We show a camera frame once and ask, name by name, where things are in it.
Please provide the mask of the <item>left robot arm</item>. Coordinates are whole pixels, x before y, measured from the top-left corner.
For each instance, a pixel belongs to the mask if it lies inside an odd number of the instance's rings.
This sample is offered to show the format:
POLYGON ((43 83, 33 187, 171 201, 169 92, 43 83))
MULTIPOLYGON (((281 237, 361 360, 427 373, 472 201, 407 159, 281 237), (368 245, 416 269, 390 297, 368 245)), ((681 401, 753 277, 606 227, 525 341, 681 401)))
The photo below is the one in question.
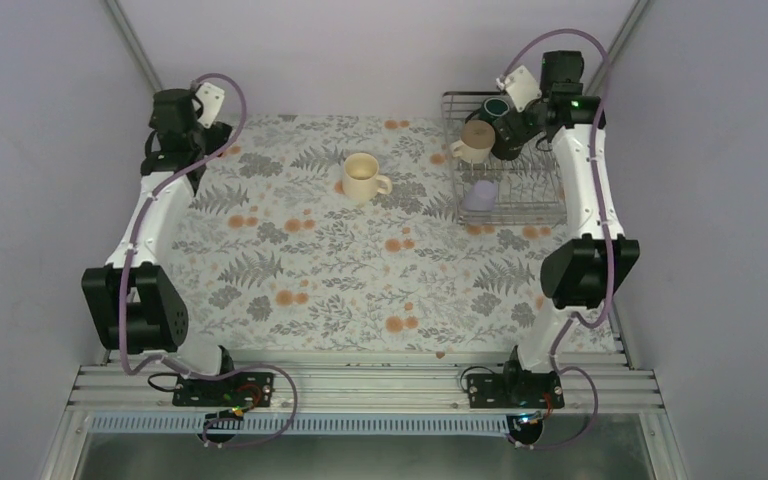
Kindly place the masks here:
POLYGON ((221 346, 189 335, 187 307, 164 265, 205 173, 202 159, 231 136, 231 126, 217 119, 224 98, 224 91, 209 82, 154 95, 138 204, 105 264, 86 269, 81 279, 105 348, 118 349, 124 338, 129 355, 179 362, 202 374, 198 390, 215 405, 236 396, 238 377, 227 370, 221 346))

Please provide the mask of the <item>cream ribbed mug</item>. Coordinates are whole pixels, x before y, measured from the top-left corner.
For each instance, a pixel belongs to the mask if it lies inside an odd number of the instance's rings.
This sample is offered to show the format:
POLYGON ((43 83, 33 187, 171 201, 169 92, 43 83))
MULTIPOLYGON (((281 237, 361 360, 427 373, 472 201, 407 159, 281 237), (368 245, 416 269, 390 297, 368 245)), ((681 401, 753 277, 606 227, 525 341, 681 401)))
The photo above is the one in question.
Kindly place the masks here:
POLYGON ((342 188, 344 195, 357 203, 366 203, 377 195, 389 195, 393 183, 380 173, 376 157, 368 153, 349 155, 343 162, 342 188))

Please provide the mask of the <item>lilac plastic cup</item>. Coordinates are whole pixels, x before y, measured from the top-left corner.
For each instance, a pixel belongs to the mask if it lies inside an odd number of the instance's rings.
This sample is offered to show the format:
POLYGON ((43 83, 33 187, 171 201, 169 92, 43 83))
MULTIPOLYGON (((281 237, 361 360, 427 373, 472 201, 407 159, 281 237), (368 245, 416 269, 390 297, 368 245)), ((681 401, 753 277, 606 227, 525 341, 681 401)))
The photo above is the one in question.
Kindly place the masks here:
POLYGON ((461 202, 463 209, 471 212, 490 212, 495 208, 498 186, 489 180, 476 181, 461 202))

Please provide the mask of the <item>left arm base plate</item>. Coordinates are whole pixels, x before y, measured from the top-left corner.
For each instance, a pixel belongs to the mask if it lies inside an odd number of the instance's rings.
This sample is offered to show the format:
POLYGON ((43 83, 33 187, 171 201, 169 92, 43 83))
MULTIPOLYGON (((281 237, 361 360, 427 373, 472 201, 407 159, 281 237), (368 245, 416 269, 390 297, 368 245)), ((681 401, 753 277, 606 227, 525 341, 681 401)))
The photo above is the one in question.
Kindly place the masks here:
POLYGON ((221 381, 179 378, 173 391, 176 407, 218 409, 269 407, 275 375, 268 372, 244 372, 221 381))

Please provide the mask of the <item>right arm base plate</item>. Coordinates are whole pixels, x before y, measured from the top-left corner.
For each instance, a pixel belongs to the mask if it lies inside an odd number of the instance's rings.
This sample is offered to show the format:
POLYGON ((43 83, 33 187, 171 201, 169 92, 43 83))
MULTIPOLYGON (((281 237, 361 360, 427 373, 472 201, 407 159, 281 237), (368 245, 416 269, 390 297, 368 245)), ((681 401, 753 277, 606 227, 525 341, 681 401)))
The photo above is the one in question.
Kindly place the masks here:
POLYGON ((467 394, 473 409, 541 409, 565 407, 560 377, 523 371, 517 379, 500 374, 469 374, 467 394))

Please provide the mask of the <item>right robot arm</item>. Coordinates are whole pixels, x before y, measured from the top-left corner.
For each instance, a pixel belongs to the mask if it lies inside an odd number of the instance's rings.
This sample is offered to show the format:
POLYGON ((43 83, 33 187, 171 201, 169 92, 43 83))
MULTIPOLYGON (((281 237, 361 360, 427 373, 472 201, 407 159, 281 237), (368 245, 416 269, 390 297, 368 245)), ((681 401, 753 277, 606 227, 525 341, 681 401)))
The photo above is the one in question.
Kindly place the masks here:
POLYGON ((532 331, 505 363, 500 387, 515 407, 561 406, 557 355, 573 325, 606 322, 617 288, 640 256, 614 208, 605 165, 606 118, 598 96, 583 93, 584 59, 578 51, 543 55, 534 78, 520 67, 498 85, 516 112, 509 131, 527 143, 543 136, 559 168, 568 239, 546 256, 540 282, 546 298, 532 331))

